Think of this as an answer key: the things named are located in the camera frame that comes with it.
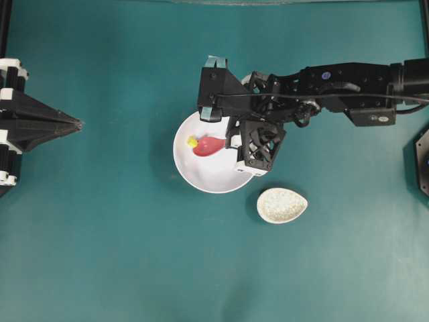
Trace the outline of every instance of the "white bowl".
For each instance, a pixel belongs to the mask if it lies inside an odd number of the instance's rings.
[[[298,218],[307,206],[303,196],[284,188],[265,190],[257,200],[257,212],[268,223],[288,223]]]
[[[248,183],[253,175],[234,171],[236,149],[222,149],[211,156],[196,156],[187,144],[190,136],[197,139],[214,136],[225,139],[229,117],[218,123],[200,121],[195,112],[179,127],[173,143],[174,163],[179,173],[190,185],[206,193],[230,193]]]

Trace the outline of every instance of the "black metal frame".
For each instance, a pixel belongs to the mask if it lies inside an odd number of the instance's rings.
[[[12,0],[0,0],[0,58],[6,53],[11,9]],[[19,60],[2,60],[0,129],[7,138],[0,144],[0,197],[19,180],[22,152],[82,128],[80,120],[24,94],[27,78]]]
[[[429,56],[429,0],[420,0],[425,51]],[[420,190],[429,197],[429,130],[414,140],[416,175]]]

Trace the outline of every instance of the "teal table surface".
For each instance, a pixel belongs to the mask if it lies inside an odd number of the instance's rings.
[[[412,140],[429,110],[372,128],[323,111],[286,126],[272,172],[202,193],[172,141],[209,54],[238,77],[422,58],[419,3],[16,0],[8,56],[26,92],[85,126],[26,155],[0,200],[0,321],[428,321]],[[256,199],[273,186],[306,212],[263,222]]]

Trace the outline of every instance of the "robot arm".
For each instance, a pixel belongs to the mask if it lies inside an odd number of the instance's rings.
[[[224,58],[209,57],[202,69],[201,121],[230,117],[227,148],[237,148],[236,170],[270,171],[286,132],[285,123],[306,127],[323,108],[344,113],[356,126],[393,125],[397,114],[429,104],[429,59],[404,64],[333,64],[307,67],[289,76],[253,72],[243,84]],[[420,105],[397,110],[397,104]]]

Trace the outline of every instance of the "black cable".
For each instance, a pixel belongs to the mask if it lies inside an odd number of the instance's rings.
[[[429,106],[429,104],[420,104],[419,106],[413,107],[412,109],[400,109],[396,111],[396,114],[411,114],[421,109],[424,109],[427,106]]]
[[[216,97],[258,97],[271,96],[281,97],[284,99],[329,99],[333,97],[378,97],[382,99],[398,99],[402,101],[415,101],[419,103],[429,104],[429,99],[423,99],[417,96],[402,96],[402,95],[384,95],[371,93],[355,93],[355,94],[321,94],[321,95],[288,95],[277,93],[246,93],[246,94],[217,94]]]

